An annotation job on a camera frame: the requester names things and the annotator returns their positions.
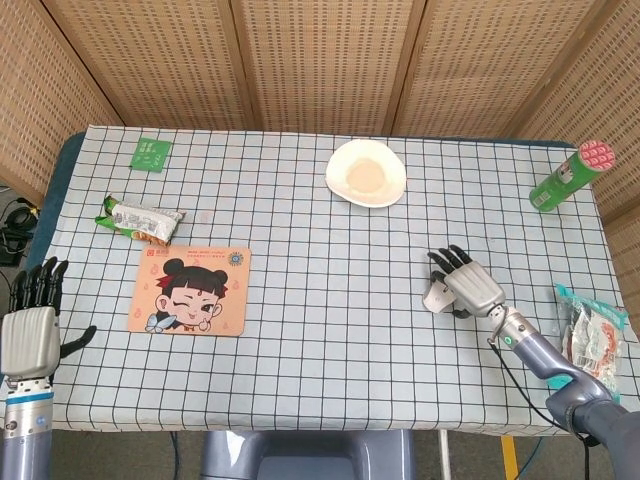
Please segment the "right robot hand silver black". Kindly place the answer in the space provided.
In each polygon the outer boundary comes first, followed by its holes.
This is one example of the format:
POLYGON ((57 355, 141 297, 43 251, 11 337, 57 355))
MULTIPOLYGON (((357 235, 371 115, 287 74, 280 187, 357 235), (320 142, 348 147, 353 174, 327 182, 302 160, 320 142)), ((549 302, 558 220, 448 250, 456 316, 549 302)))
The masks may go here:
POLYGON ((505 303, 502 287, 459 246, 439 248, 437 252, 428 252, 427 257, 437 266, 423 296, 427 310, 441 313, 451 308, 455 318, 485 318, 505 303))

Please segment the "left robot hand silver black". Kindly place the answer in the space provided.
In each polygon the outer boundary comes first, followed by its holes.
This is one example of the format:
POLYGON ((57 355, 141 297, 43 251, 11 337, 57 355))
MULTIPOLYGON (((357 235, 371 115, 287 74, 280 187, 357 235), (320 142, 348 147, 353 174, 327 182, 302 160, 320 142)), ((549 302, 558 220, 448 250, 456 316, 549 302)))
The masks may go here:
POLYGON ((1 320, 1 375, 15 389, 24 381, 52 381, 60 361, 87 347, 97 327, 63 343, 59 317, 69 262, 51 257, 20 271, 10 284, 8 312, 1 320))

